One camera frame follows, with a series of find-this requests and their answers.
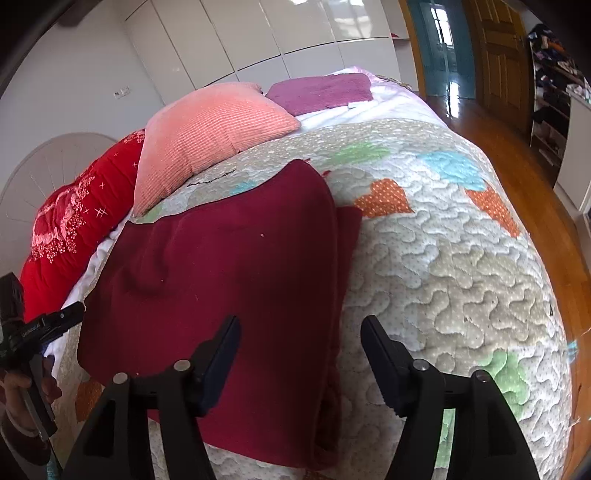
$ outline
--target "dark red blanket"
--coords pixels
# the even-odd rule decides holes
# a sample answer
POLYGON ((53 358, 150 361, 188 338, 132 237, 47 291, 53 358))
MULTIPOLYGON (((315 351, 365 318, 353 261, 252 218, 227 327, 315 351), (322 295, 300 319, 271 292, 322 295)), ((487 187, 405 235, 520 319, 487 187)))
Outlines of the dark red blanket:
POLYGON ((86 299, 78 360, 102 384, 187 358, 229 314, 242 342, 205 442, 265 462, 336 462, 339 316, 361 212, 294 160, 259 187, 125 226, 86 299))

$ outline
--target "wall outlet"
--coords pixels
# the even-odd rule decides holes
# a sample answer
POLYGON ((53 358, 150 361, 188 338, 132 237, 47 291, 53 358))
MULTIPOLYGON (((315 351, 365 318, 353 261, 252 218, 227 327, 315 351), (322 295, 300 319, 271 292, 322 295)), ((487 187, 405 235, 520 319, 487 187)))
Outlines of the wall outlet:
POLYGON ((115 98, 121 98, 124 97, 125 95, 129 95, 131 93, 131 89, 129 87, 123 87, 121 90, 115 92, 113 94, 113 96, 115 98))

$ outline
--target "wooden floor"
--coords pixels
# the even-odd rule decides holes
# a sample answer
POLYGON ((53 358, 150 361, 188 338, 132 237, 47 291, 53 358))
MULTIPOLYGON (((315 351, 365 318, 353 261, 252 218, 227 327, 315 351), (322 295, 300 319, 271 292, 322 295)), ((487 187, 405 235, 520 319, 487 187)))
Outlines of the wooden floor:
POLYGON ((567 340, 577 340, 579 352, 571 364, 573 418, 564 479, 576 469, 591 446, 591 277, 579 248, 579 239, 568 213, 548 183, 528 143, 502 122, 491 117, 475 100, 453 105, 452 118, 445 98, 427 103, 458 134, 478 145, 501 179, 511 203, 531 235, 558 300, 567 340))

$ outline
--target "quilted bedspread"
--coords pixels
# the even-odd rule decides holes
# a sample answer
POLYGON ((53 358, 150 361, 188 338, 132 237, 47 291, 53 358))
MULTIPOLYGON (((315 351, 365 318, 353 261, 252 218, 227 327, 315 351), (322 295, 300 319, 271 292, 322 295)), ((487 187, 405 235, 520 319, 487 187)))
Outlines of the quilted bedspread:
MULTIPOLYGON (((134 221, 240 194, 294 158, 324 176, 338 206, 356 205, 364 215, 341 317, 340 462, 323 475, 384 478, 402 432, 404 422, 384 404, 359 340, 361 321, 375 314, 391 338, 443 372, 488 370, 519 420, 540 476, 559 479, 571 415, 563 324, 540 256, 489 160, 469 141, 404 119, 322 128, 221 162, 134 221)), ((65 340, 59 368, 64 398, 56 405, 54 445, 62 459, 100 394, 77 365, 77 333, 65 340)), ((150 432, 155 471, 165 479, 158 426, 151 423, 150 432)), ((436 476, 445 473, 452 437, 453 411, 446 411, 436 476)), ((305 473, 213 447, 208 453, 220 479, 305 473)))

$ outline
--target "window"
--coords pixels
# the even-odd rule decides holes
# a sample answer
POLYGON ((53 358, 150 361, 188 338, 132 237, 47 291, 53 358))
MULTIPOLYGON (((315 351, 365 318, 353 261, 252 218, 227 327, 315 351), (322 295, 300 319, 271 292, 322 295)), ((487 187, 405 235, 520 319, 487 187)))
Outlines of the window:
POLYGON ((437 27, 437 33, 439 35, 439 43, 453 47, 452 31, 449 28, 449 22, 447 20, 447 12, 444 8, 437 7, 431 9, 433 20, 435 20, 435 26, 437 27))

